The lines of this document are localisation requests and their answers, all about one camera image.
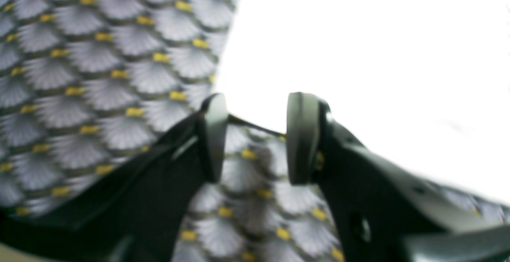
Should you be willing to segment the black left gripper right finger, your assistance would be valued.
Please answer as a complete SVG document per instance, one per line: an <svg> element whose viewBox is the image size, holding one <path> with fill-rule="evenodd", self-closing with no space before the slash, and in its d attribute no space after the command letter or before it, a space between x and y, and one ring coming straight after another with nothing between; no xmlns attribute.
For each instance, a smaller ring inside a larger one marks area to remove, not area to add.
<svg viewBox="0 0 510 262"><path fill-rule="evenodd" d="M329 105L290 93L291 184L321 189L347 262L503 262L509 226L457 207L423 179L365 147Z"/></svg>

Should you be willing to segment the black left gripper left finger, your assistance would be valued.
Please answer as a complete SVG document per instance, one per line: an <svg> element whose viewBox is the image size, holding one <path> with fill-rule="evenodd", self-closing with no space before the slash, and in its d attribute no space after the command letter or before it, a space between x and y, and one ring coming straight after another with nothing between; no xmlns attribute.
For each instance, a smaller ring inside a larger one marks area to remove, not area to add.
<svg viewBox="0 0 510 262"><path fill-rule="evenodd" d="M213 94L146 153L31 220L1 215L1 242L65 262L169 262L189 202L222 175L225 96Z"/></svg>

